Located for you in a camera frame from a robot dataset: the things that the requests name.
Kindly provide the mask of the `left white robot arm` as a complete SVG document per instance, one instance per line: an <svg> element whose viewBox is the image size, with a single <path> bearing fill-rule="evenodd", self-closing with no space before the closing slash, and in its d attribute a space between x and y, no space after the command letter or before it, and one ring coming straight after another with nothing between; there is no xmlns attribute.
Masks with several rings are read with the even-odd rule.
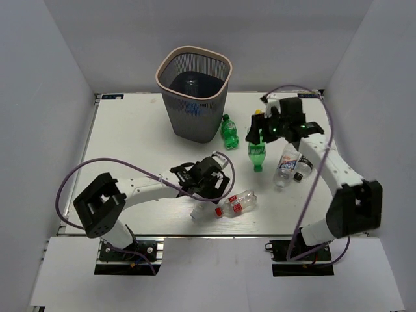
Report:
<svg viewBox="0 0 416 312"><path fill-rule="evenodd" d="M131 259L137 253L138 242L133 232L119 220L124 210L150 201L182 196L218 203L229 182L234 181L224 173L230 164L225 156L214 153L159 175L144 172L144 177L116 179L105 172L74 199L73 206L87 237L101 238L122 259Z"/></svg>

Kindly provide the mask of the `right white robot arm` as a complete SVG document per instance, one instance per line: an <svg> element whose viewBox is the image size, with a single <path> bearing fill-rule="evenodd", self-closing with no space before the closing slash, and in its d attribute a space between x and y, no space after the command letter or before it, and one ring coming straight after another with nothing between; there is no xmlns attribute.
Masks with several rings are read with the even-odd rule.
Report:
<svg viewBox="0 0 416 312"><path fill-rule="evenodd" d="M299 97L268 103L266 111L254 114L246 135L251 144L270 143L284 138L317 170L333 196L322 220L296 225L290 249L301 259L309 259L317 247L378 229L382 221L383 188L355 172L332 147L333 135L326 136L317 122L309 122Z"/></svg>

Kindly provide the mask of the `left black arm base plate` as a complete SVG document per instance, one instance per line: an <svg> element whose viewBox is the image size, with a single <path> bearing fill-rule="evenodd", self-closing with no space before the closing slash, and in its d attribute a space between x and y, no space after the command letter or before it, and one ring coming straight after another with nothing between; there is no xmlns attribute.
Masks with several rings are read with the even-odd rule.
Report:
<svg viewBox="0 0 416 312"><path fill-rule="evenodd" d="M94 274L97 276L155 276L161 267L164 241L154 237L137 237L134 253L118 252L100 241Z"/></svg>

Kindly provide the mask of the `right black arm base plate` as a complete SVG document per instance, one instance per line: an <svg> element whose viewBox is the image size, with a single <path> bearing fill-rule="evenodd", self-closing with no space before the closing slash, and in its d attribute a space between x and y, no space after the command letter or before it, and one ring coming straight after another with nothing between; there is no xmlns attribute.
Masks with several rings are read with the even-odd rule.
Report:
<svg viewBox="0 0 416 312"><path fill-rule="evenodd" d="M334 270L330 248L325 246L304 258L287 261L290 240L270 240L265 250L270 252L274 277L333 276Z"/></svg>

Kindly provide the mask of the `clear unlabelled plastic bottle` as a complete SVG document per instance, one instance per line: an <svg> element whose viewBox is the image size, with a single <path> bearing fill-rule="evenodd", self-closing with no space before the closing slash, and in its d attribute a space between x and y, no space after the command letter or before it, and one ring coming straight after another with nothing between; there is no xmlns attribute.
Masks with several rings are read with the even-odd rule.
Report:
<svg viewBox="0 0 416 312"><path fill-rule="evenodd" d="M193 221L206 221L212 218L215 214L216 205L211 202L198 203L190 213Z"/></svg>

